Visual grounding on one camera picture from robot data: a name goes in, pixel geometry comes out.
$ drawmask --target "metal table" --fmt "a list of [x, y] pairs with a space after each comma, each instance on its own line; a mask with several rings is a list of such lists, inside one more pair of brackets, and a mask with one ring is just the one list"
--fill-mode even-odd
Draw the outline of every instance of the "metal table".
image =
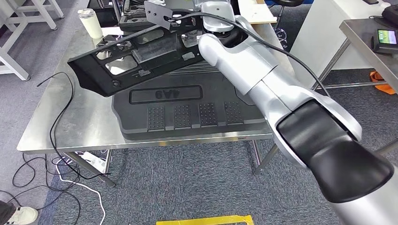
[[371, 49], [371, 37], [376, 34], [377, 29], [391, 30], [391, 28], [378, 24], [375, 19], [344, 20], [340, 25], [340, 30], [345, 34], [347, 39], [340, 46], [319, 79], [323, 81], [329, 75], [329, 72], [348, 45], [352, 44], [375, 70], [380, 73], [385, 81], [333, 84], [325, 86], [327, 89], [389, 84], [398, 93], [398, 55], [375, 53]]
[[[256, 24], [257, 32], [268, 42], [279, 47], [280, 43], [270, 24]], [[78, 56], [95, 48], [94, 42], [84, 28], [76, 31], [64, 56], [55, 72], [65, 72], [74, 81], [75, 97], [65, 111], [56, 129], [57, 149], [75, 160], [83, 168], [94, 174], [100, 172], [82, 160], [75, 151], [90, 151], [104, 149], [126, 149], [143, 146], [168, 146], [190, 143], [230, 142], [241, 140], [270, 139], [271, 130], [268, 126], [262, 130], [247, 130], [228, 133], [213, 133], [203, 136], [169, 137], [151, 139], [148, 132], [147, 140], [125, 140], [119, 129], [116, 116], [111, 109], [111, 97], [102, 97], [97, 93], [82, 89], [78, 85], [73, 70], [67, 65], [69, 58]], [[273, 54], [294, 76], [293, 69], [287, 57], [279, 52]], [[27, 154], [54, 153], [49, 140], [49, 130], [56, 116], [69, 100], [71, 87], [64, 75], [58, 75], [49, 81], [49, 84], [37, 106], [17, 149]], [[114, 183], [106, 176], [99, 176], [108, 185]]]

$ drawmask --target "power strip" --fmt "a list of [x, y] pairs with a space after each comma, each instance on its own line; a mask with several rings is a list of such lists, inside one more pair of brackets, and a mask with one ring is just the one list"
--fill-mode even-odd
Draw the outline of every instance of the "power strip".
[[80, 157], [86, 160], [92, 166], [94, 166], [94, 168], [96, 168], [101, 173], [105, 173], [105, 160], [98, 158], [87, 151], [83, 155], [80, 155]]

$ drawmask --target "electrical cord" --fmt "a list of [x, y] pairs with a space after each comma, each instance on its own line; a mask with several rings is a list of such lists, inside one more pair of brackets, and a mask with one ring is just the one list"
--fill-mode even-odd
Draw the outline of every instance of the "electrical cord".
[[379, 25], [388, 27], [390, 29], [398, 29], [396, 25], [392, 24], [391, 22], [389, 22], [388, 20], [386, 20], [384, 17], [379, 16], [379, 15], [371, 15], [369, 16], [369, 19], [373, 19], [376, 23], [378, 23]]
[[50, 142], [51, 142], [51, 145], [52, 145], [54, 151], [57, 153], [57, 155], [58, 155], [58, 156], [61, 158], [61, 160], [65, 163], [65, 165], [67, 165], [71, 170], [73, 170], [79, 177], [81, 177], [81, 178], [83, 178], [83, 179], [85, 179], [85, 180], [91, 180], [91, 179], [96, 178], [96, 177], [98, 177], [98, 176], [109, 175], [110, 173], [99, 173], [99, 174], [97, 174], [97, 175], [95, 175], [95, 176], [92, 176], [92, 177], [88, 177], [88, 178], [87, 178], [87, 177], [83, 176], [82, 174], [80, 174], [80, 173], [79, 173], [77, 170], [75, 170], [72, 166], [70, 166], [70, 165], [65, 161], [65, 159], [61, 156], [61, 154], [59, 153], [59, 151], [57, 150], [56, 136], [55, 136], [56, 126], [57, 126], [57, 124], [58, 124], [58, 122], [59, 122], [61, 116], [63, 115], [63, 113], [67, 110], [67, 108], [69, 107], [70, 103], [72, 102], [73, 97], [75, 96], [75, 88], [74, 88], [74, 86], [73, 86], [72, 80], [70, 79], [69, 75], [66, 74], [65, 72], [58, 72], [58, 73], [56, 73], [56, 74], [50, 76], [49, 78], [43, 80], [42, 82], [40, 82], [40, 83], [37, 85], [37, 87], [38, 87], [38, 86], [42, 85], [44, 82], [46, 82], [47, 80], [49, 80], [49, 79], [51, 79], [51, 78], [53, 78], [53, 77], [55, 77], [55, 76], [57, 76], [57, 75], [60, 75], [60, 74], [63, 74], [63, 75], [65, 75], [65, 76], [68, 78], [72, 92], [71, 92], [71, 95], [70, 95], [70, 98], [69, 98], [68, 103], [65, 105], [65, 107], [62, 109], [62, 111], [61, 111], [61, 112], [58, 114], [58, 116], [55, 118], [54, 123], [52, 124], [52, 126], [51, 126], [51, 128], [50, 128]]
[[90, 191], [92, 191], [92, 192], [98, 194], [99, 205], [100, 205], [100, 207], [101, 207], [101, 209], [102, 209], [102, 212], [104, 213], [104, 215], [103, 215], [103, 217], [102, 217], [102, 220], [101, 220], [101, 222], [100, 222], [100, 224], [99, 224], [99, 225], [102, 225], [102, 223], [103, 223], [104, 220], [105, 220], [106, 212], [105, 212], [104, 206], [102, 205], [102, 197], [101, 197], [101, 194], [99, 193], [99, 191], [96, 191], [96, 190], [94, 190], [94, 189], [91, 189], [90, 187], [88, 187], [88, 186], [86, 186], [86, 185], [84, 185], [84, 184], [80, 184], [80, 183], [77, 183], [77, 182], [71, 181], [71, 180], [64, 180], [64, 179], [62, 178], [62, 176], [61, 176], [60, 170], [58, 169], [58, 164], [59, 164], [59, 162], [61, 162], [61, 161], [62, 161], [62, 159], [59, 159], [58, 162], [55, 164], [55, 169], [56, 169], [57, 172], [58, 172], [58, 175], [59, 175], [59, 177], [60, 177], [60, 181], [69, 182], [69, 183], [72, 183], [72, 184], [75, 184], [75, 185], [79, 185], [79, 186], [85, 187], [86, 189], [88, 189], [88, 190], [90, 190]]
[[[26, 160], [25, 155], [24, 155], [24, 153], [23, 153], [22, 158], [23, 158], [23, 160], [24, 160], [24, 164], [22, 164], [22, 165], [17, 169], [17, 171], [14, 173], [14, 176], [13, 176], [13, 186], [16, 187], [16, 188], [23, 188], [23, 187], [26, 187], [27, 185], [29, 185], [30, 183], [32, 183], [32, 181], [33, 181], [33, 180], [35, 179], [35, 177], [36, 177], [36, 170], [29, 164], [29, 162], [31, 162], [31, 161], [33, 161], [33, 160], [37, 160], [37, 159], [42, 159], [42, 160], [45, 161], [46, 184], [45, 184], [45, 185], [38, 185], [38, 186], [35, 186], [35, 187], [32, 187], [32, 188], [29, 188], [29, 189], [27, 189], [27, 190], [25, 190], [25, 191], [22, 191], [22, 192], [18, 193], [17, 195], [13, 195], [13, 194], [11, 194], [11, 193], [9, 193], [9, 192], [7, 192], [7, 191], [0, 190], [0, 192], [6, 193], [6, 194], [8, 194], [9, 196], [11, 196], [11, 199], [8, 201], [8, 203], [11, 202], [12, 200], [14, 200], [20, 207], [22, 207], [23, 205], [18, 201], [17, 198], [18, 198], [20, 195], [22, 195], [22, 194], [24, 194], [24, 193], [26, 193], [26, 192], [32, 191], [32, 190], [37, 189], [37, 188], [40, 188], [40, 187], [46, 187], [46, 188], [48, 188], [48, 189], [50, 189], [50, 190], [52, 190], [52, 191], [60, 192], [60, 194], [59, 194], [55, 199], [53, 199], [49, 204], [47, 204], [47, 205], [45, 205], [45, 206], [43, 206], [43, 207], [41, 207], [41, 208], [36, 209], [36, 210], [42, 210], [42, 209], [44, 209], [44, 208], [46, 208], [46, 207], [48, 207], [48, 206], [54, 204], [63, 194], [68, 194], [68, 195], [72, 196], [72, 197], [76, 200], [76, 202], [77, 202], [77, 204], [78, 204], [78, 207], [79, 207], [78, 215], [77, 215], [77, 218], [76, 218], [76, 220], [75, 220], [75, 222], [74, 222], [74, 225], [76, 225], [76, 224], [77, 224], [77, 221], [78, 221], [79, 218], [80, 218], [81, 205], [80, 205], [80, 201], [76, 198], [76, 196], [74, 196], [73, 194], [71, 194], [71, 193], [68, 192], [68, 190], [71, 189], [75, 184], [74, 184], [74, 183], [71, 183], [70, 185], [68, 185], [68, 186], [67, 186], [66, 188], [64, 188], [64, 189], [58, 189], [58, 188], [52, 187], [52, 186], [50, 186], [50, 185], [48, 184], [48, 174], [55, 174], [55, 175], [59, 175], [59, 174], [58, 174], [58, 173], [52, 173], [52, 172], [50, 172], [50, 171], [48, 170], [47, 155], [45, 155], [45, 157], [35, 157], [35, 158], [30, 159], [30, 160]], [[21, 170], [24, 166], [26, 166], [26, 165], [27, 165], [29, 168], [31, 168], [31, 169], [33, 170], [33, 177], [32, 177], [32, 179], [31, 179], [28, 183], [26, 183], [26, 184], [24, 184], [24, 185], [17, 185], [17, 184], [15, 184], [15, 177], [16, 177], [16, 175], [17, 175], [17, 174], [20, 172], [20, 170]], [[80, 177], [79, 177], [79, 176], [76, 176], [76, 178], [75, 178], [74, 181], [75, 181], [75, 182], [78, 182], [79, 180], [80, 180]]]
[[261, 44], [267, 46], [268, 48], [271, 48], [275, 51], [278, 51], [280, 53], [283, 53], [287, 56], [289, 56], [290, 58], [292, 58], [293, 60], [295, 60], [297, 63], [299, 63], [302, 67], [304, 67], [309, 73], [310, 75], [316, 80], [316, 82], [319, 84], [319, 86], [322, 88], [322, 90], [325, 92], [325, 94], [330, 97], [329, 92], [326, 90], [325, 86], [322, 84], [322, 82], [318, 79], [318, 77], [315, 75], [315, 73], [310, 69], [310, 67], [308, 67], [303, 61], [301, 61], [300, 59], [298, 59], [296, 56], [294, 56], [293, 54], [291, 54], [290, 52], [284, 50], [284, 49], [280, 49], [266, 41], [264, 41], [260, 36], [258, 36], [257, 34], [251, 32], [250, 30], [244, 28], [242, 25], [240, 25], [237, 22], [231, 21], [227, 18], [221, 17], [221, 16], [217, 16], [217, 15], [213, 15], [213, 14], [209, 14], [209, 13], [202, 13], [202, 12], [196, 12], [196, 13], [189, 13], [187, 15], [184, 16], [180, 16], [180, 17], [173, 17], [170, 18], [169, 21], [178, 21], [178, 20], [182, 20], [185, 18], [189, 18], [189, 17], [194, 17], [194, 16], [208, 16], [208, 17], [212, 17], [214, 19], [218, 19], [221, 20], [223, 22], [229, 23], [239, 29], [241, 29], [243, 32], [245, 32], [247, 35], [251, 36], [252, 38], [254, 38], [256, 41], [260, 42]]

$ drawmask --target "metal bracket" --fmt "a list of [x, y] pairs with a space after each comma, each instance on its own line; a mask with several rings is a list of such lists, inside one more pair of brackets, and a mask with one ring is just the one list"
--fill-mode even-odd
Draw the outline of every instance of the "metal bracket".
[[154, 0], [144, 2], [146, 19], [168, 30], [192, 31], [201, 30], [203, 28], [200, 16], [185, 18], [174, 21], [172, 18], [180, 17], [192, 13], [188, 9], [170, 9], [163, 5], [159, 5]]

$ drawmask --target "black wire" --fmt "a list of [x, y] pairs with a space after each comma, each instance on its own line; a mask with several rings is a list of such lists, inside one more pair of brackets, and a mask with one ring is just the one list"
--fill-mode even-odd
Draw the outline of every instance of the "black wire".
[[[69, 193], [69, 192], [67, 192], [67, 191], [68, 191], [69, 189], [71, 189], [73, 186], [75, 186], [76, 182], [79, 182], [80, 177], [79, 177], [79, 176], [76, 176], [76, 178], [75, 178], [74, 181], [73, 181], [74, 183], [69, 184], [65, 189], [58, 189], [58, 188], [52, 187], [52, 186], [50, 186], [50, 185], [48, 184], [48, 174], [54, 174], [54, 175], [59, 175], [59, 174], [58, 174], [58, 173], [51, 173], [51, 172], [48, 170], [48, 167], [47, 167], [47, 155], [45, 155], [45, 157], [35, 157], [35, 158], [32, 158], [32, 159], [26, 161], [25, 155], [24, 155], [24, 153], [23, 153], [23, 154], [22, 154], [22, 158], [23, 158], [23, 160], [24, 160], [25, 163], [22, 164], [22, 166], [20, 166], [20, 167], [17, 169], [17, 171], [14, 173], [14, 176], [13, 176], [13, 186], [16, 187], [16, 188], [22, 188], [22, 187], [25, 187], [25, 186], [29, 185], [29, 184], [34, 180], [34, 178], [36, 177], [36, 170], [29, 164], [29, 162], [31, 162], [31, 161], [33, 161], [33, 160], [36, 160], [36, 159], [42, 159], [42, 160], [45, 161], [45, 168], [46, 168], [46, 184], [45, 184], [45, 185], [38, 185], [38, 186], [35, 186], [35, 187], [32, 187], [32, 188], [29, 188], [29, 189], [27, 189], [27, 190], [25, 190], [25, 191], [22, 191], [22, 192], [18, 193], [17, 195], [13, 195], [13, 194], [11, 194], [11, 193], [9, 193], [9, 192], [7, 192], [7, 191], [0, 190], [0, 192], [6, 193], [6, 194], [8, 194], [9, 196], [11, 196], [11, 199], [8, 201], [8, 203], [11, 202], [12, 200], [14, 200], [20, 207], [22, 207], [21, 203], [17, 200], [17, 197], [18, 197], [18, 196], [20, 196], [20, 195], [22, 195], [22, 194], [24, 194], [24, 193], [26, 193], [26, 192], [29, 192], [29, 191], [31, 191], [31, 190], [40, 188], [40, 187], [47, 187], [48, 189], [50, 189], [50, 190], [52, 190], [52, 191], [60, 192], [60, 194], [59, 194], [55, 199], [53, 199], [49, 204], [47, 204], [47, 205], [45, 205], [45, 206], [43, 206], [43, 207], [41, 207], [41, 208], [39, 208], [39, 209], [36, 209], [36, 210], [42, 210], [42, 209], [44, 209], [44, 208], [46, 208], [46, 207], [48, 207], [48, 206], [54, 204], [54, 203], [61, 197], [61, 195], [63, 195], [63, 194], [68, 194], [68, 195], [72, 196], [72, 197], [77, 201], [77, 204], [78, 204], [78, 206], [79, 206], [79, 211], [78, 211], [76, 220], [75, 220], [75, 222], [74, 222], [74, 225], [76, 225], [77, 222], [78, 222], [78, 220], [79, 220], [79, 218], [80, 218], [81, 204], [80, 204], [80, 201], [78, 200], [78, 198], [76, 198], [76, 196], [74, 196], [73, 194], [71, 194], [71, 193]], [[28, 167], [30, 167], [30, 168], [33, 170], [33, 177], [32, 177], [32, 179], [31, 179], [28, 183], [26, 183], [26, 184], [24, 184], [24, 185], [21, 185], [21, 186], [16, 185], [16, 184], [15, 184], [15, 177], [16, 177], [16, 175], [19, 173], [19, 171], [20, 171], [25, 165], [27, 165]], [[66, 173], [60, 173], [60, 174], [61, 174], [61, 175], [62, 175], [62, 174], [68, 174], [68, 173], [71, 173], [71, 172], [72, 172], [72, 171], [69, 171], [69, 172], [66, 172]]]
[[379, 15], [371, 15], [369, 16], [369, 19], [373, 19], [376, 23], [379, 25], [388, 27], [390, 29], [396, 30], [397, 26], [395, 24], [392, 24], [390, 21], [386, 20], [384, 17], [379, 16]]
[[295, 60], [297, 63], [299, 63], [302, 67], [304, 67], [309, 73], [310, 75], [316, 80], [316, 82], [319, 84], [319, 86], [323, 89], [323, 91], [325, 92], [325, 94], [330, 97], [330, 94], [328, 93], [328, 91], [326, 90], [325, 86], [322, 84], [322, 82], [318, 79], [318, 77], [315, 75], [315, 73], [305, 64], [303, 63], [303, 61], [301, 61], [300, 59], [298, 59], [296, 56], [294, 56], [293, 54], [291, 54], [290, 52], [284, 50], [284, 49], [280, 49], [266, 41], [264, 41], [260, 36], [258, 36], [257, 34], [251, 32], [250, 30], [244, 28], [243, 26], [241, 26], [239, 23], [235, 22], [235, 21], [231, 21], [227, 18], [221, 17], [221, 16], [217, 16], [217, 15], [213, 15], [213, 14], [209, 14], [209, 13], [202, 13], [202, 12], [196, 12], [196, 13], [190, 13], [184, 16], [180, 16], [180, 17], [173, 17], [173, 18], [169, 18], [169, 20], [182, 20], [185, 18], [189, 18], [189, 17], [194, 17], [194, 16], [208, 16], [208, 17], [212, 17], [214, 19], [218, 19], [221, 21], [224, 21], [226, 23], [229, 23], [239, 29], [241, 29], [243, 32], [245, 32], [247, 35], [251, 36], [252, 38], [254, 38], [256, 41], [260, 42], [261, 44], [267, 46], [268, 48], [274, 49], [275, 51], [278, 51], [280, 53], [283, 53], [287, 56], [289, 56], [290, 58], [292, 58], [293, 60]]
[[53, 149], [54, 149], [54, 151], [57, 153], [57, 155], [62, 159], [62, 161], [63, 161], [71, 170], [73, 170], [77, 175], [79, 175], [79, 176], [82, 177], [83, 179], [85, 179], [85, 180], [91, 180], [91, 179], [96, 178], [96, 177], [98, 177], [98, 176], [109, 175], [110, 173], [99, 173], [99, 174], [97, 174], [97, 175], [95, 175], [95, 176], [92, 176], [92, 177], [87, 178], [87, 177], [83, 176], [82, 174], [80, 174], [80, 173], [79, 173], [77, 170], [75, 170], [72, 166], [70, 166], [70, 165], [65, 161], [65, 159], [61, 156], [61, 154], [59, 153], [59, 151], [57, 150], [57, 144], [56, 144], [56, 141], [55, 141], [55, 140], [56, 140], [56, 139], [55, 139], [55, 129], [56, 129], [56, 125], [58, 124], [58, 121], [59, 121], [59, 119], [61, 118], [61, 116], [63, 115], [63, 113], [66, 111], [66, 109], [69, 107], [70, 103], [72, 102], [73, 97], [74, 97], [74, 95], [75, 95], [75, 88], [73, 87], [73, 83], [72, 83], [72, 81], [71, 81], [69, 75], [66, 74], [65, 72], [58, 72], [58, 73], [52, 75], [51, 77], [45, 79], [44, 81], [42, 81], [41, 83], [39, 83], [39, 84], [37, 85], [37, 87], [38, 87], [38, 86], [42, 85], [44, 82], [46, 82], [47, 80], [49, 80], [50, 78], [53, 78], [54, 76], [59, 75], [59, 74], [63, 74], [63, 75], [65, 75], [65, 76], [68, 78], [69, 83], [70, 83], [70, 87], [71, 87], [71, 89], [72, 89], [72, 92], [71, 92], [71, 95], [70, 95], [70, 98], [69, 98], [68, 103], [65, 105], [65, 107], [62, 109], [62, 111], [61, 111], [61, 112], [58, 114], [58, 116], [55, 118], [54, 123], [52, 124], [52, 126], [51, 126], [51, 128], [50, 128], [50, 142], [51, 142], [51, 145], [53, 146]]

